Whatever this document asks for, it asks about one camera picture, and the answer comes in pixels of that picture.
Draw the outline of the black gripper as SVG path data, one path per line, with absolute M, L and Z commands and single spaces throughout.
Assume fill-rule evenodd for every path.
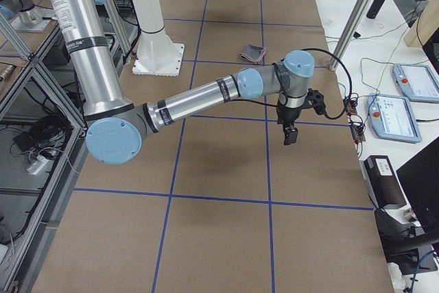
M 283 127 L 283 145 L 296 143 L 298 129 L 295 128 L 294 122 L 300 117 L 302 110 L 312 108 L 317 115 L 326 113 L 324 95 L 318 90 L 308 89 L 307 94 L 302 97 L 285 97 L 284 94 L 280 94 L 279 97 L 276 113 L 278 116 L 277 124 L 281 124 Z

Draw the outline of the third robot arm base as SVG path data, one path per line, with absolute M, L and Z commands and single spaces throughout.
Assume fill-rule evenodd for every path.
M 40 8 L 33 0 L 1 0 L 1 16 L 18 32 L 42 33 L 56 21 L 54 10 Z

